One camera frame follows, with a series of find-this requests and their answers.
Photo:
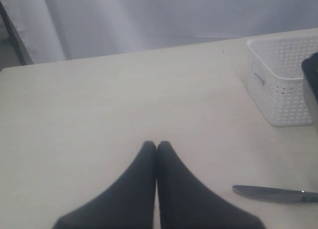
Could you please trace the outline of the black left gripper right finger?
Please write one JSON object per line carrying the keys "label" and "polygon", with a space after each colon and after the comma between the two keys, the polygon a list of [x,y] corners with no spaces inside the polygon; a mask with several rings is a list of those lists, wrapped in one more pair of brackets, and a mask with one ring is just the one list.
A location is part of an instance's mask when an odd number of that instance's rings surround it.
{"label": "black left gripper right finger", "polygon": [[262,221],[219,197],[184,165],[172,145],[157,147],[156,174],[163,229],[262,229]]}

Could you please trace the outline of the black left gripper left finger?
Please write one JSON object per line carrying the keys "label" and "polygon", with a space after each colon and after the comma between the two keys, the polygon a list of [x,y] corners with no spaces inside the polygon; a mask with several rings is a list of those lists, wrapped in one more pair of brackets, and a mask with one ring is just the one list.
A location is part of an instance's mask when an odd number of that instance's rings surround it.
{"label": "black left gripper left finger", "polygon": [[145,141],[125,172],[104,192],[61,216],[56,229],[151,229],[156,196],[156,146]]}

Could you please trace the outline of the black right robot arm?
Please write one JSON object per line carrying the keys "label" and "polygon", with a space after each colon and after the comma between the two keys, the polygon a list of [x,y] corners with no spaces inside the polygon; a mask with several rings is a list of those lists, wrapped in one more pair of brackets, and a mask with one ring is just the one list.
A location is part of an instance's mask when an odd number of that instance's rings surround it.
{"label": "black right robot arm", "polygon": [[318,53],[302,61],[303,96],[316,131],[318,130]]}

